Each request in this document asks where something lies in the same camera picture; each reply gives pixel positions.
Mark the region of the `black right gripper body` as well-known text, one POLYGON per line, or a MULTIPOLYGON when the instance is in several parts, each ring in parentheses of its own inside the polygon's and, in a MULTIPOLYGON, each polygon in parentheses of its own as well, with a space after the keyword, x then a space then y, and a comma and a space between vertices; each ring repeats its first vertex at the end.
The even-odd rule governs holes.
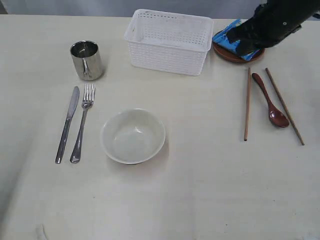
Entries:
POLYGON ((244 56, 279 44, 319 10, 319 0, 268 0, 250 19, 231 28, 226 37, 230 43, 239 41, 235 54, 244 56))

